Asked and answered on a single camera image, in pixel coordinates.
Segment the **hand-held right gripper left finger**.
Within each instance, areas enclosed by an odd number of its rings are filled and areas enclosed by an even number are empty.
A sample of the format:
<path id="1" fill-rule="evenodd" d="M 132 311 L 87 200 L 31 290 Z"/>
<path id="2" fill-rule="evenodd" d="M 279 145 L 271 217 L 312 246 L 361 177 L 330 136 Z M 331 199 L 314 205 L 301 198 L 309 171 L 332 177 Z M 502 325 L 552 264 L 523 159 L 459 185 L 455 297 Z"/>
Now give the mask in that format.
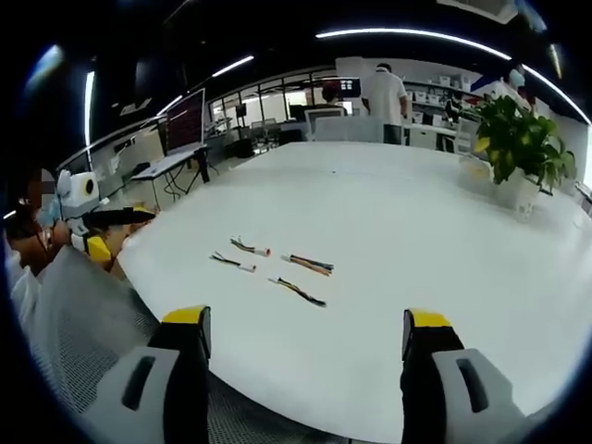
<path id="1" fill-rule="evenodd" d="M 112 367 L 90 406 L 95 443 L 207 443 L 211 312 L 167 314 L 145 346 Z"/>

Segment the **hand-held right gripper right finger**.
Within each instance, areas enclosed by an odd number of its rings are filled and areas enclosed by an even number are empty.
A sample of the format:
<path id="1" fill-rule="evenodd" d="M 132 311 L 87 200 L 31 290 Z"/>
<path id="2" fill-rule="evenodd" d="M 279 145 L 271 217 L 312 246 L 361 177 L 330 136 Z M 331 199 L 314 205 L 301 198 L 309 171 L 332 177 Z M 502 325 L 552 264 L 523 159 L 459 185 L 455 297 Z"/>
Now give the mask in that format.
<path id="1" fill-rule="evenodd" d="M 403 443 L 516 443 L 525 416 L 512 383 L 477 349 L 464 347 L 443 315 L 403 314 Z"/>

